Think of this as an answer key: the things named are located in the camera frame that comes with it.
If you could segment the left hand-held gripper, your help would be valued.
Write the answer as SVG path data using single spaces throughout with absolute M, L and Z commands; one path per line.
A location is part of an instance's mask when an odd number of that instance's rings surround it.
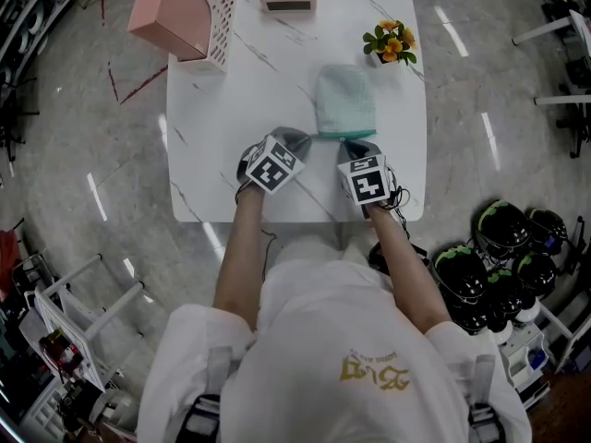
M 254 184 L 272 195 L 304 170 L 311 144 L 308 133 L 278 126 L 244 151 L 236 178 L 241 185 Z

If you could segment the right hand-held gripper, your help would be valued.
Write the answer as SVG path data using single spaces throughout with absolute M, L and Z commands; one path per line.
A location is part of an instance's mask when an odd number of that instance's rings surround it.
M 390 177 L 380 148 L 364 139 L 342 139 L 337 165 L 345 193 L 357 206 L 390 197 Z

